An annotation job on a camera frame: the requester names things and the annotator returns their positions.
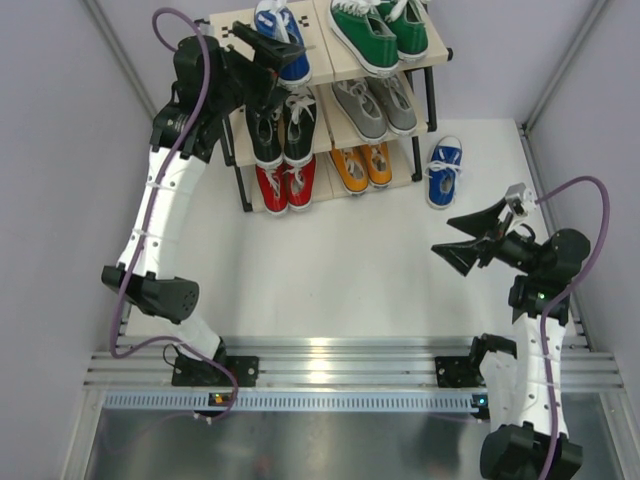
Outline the black sneaker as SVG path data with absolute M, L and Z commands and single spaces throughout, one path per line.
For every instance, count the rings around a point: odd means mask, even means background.
M 275 169 L 283 162 L 283 149 L 279 140 L 278 126 L 281 109 L 270 114 L 259 114 L 247 107 L 246 125 L 249 132 L 253 158 L 262 169 Z
M 302 168 L 312 160 L 317 110 L 315 95 L 308 87 L 301 87 L 286 98 L 283 153 L 287 165 Z

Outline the grey sneaker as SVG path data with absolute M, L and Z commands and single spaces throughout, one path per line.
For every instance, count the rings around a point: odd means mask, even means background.
M 390 130 L 408 136 L 417 128 L 417 117 L 399 76 L 385 78 L 366 77 L 369 90 L 386 116 Z
M 365 143 L 377 144 L 384 140 L 388 133 L 387 121 L 363 78 L 334 82 L 331 92 Z

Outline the green sneaker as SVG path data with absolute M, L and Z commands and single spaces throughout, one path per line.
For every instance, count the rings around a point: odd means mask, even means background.
M 401 60 L 418 61 L 426 56 L 429 39 L 424 22 L 426 10 L 421 1 L 381 1 L 377 10 L 396 36 Z
M 328 22 L 363 70 L 388 77 L 399 64 L 397 36 L 381 16 L 380 5 L 381 1 L 331 1 Z

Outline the red sneaker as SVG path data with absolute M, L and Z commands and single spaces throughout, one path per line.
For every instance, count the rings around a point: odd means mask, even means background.
M 284 214 L 288 209 L 284 165 L 270 168 L 256 166 L 255 173 L 265 210 L 274 216 Z
M 316 158 L 312 156 L 304 165 L 288 165 L 286 168 L 287 199 L 294 211 L 303 211 L 312 203 L 316 164 Z

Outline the orange sneaker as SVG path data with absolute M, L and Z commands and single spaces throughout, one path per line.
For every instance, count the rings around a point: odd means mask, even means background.
M 366 165 L 370 183 L 375 188 L 388 187 L 392 181 L 393 173 L 387 143 L 362 145 L 360 152 Z
M 369 176 L 360 152 L 356 148 L 333 148 L 329 155 L 345 190 L 354 196 L 364 194 Z

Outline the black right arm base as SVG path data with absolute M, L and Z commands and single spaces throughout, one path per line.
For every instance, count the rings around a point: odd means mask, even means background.
M 484 333 L 473 338 L 467 355 L 436 356 L 437 385 L 440 388 L 456 389 L 484 386 L 480 364 L 488 352 L 502 352 L 516 358 L 516 342 L 506 337 Z

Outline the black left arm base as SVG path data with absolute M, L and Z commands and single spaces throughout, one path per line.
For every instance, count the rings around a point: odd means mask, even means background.
M 259 376 L 257 356 L 229 356 L 224 368 L 240 387 L 255 387 Z M 228 376 L 209 363 L 179 354 L 173 361 L 171 385 L 175 387 L 231 387 Z

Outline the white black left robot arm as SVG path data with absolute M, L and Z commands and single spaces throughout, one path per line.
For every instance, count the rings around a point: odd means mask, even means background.
M 191 197 L 224 135 L 224 120 L 246 107 L 272 112 L 284 98 L 278 78 L 302 57 L 300 45 L 271 39 L 240 22 L 234 34 L 248 44 L 245 57 L 212 36 L 196 33 L 181 40 L 173 54 L 176 79 L 171 99 L 153 120 L 148 171 L 136 220 L 116 264 L 105 266 L 102 283 L 125 305 L 161 320 L 161 341 L 196 359 L 193 373 L 215 386 L 227 376 L 221 338 L 197 313 L 197 282 L 175 273 L 176 255 Z

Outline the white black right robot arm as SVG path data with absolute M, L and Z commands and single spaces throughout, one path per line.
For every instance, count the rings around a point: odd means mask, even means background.
M 485 479 L 571 479 L 583 465 L 569 435 L 561 400 L 561 357 L 569 320 L 566 288 L 590 254 L 587 237 L 561 229 L 539 243 L 518 232 L 528 212 L 520 199 L 502 199 L 448 225 L 469 240 L 432 246 L 456 271 L 493 260 L 519 270 L 509 291 L 515 337 L 482 334 L 471 346 L 467 372 L 488 390 L 491 431 L 483 441 Z

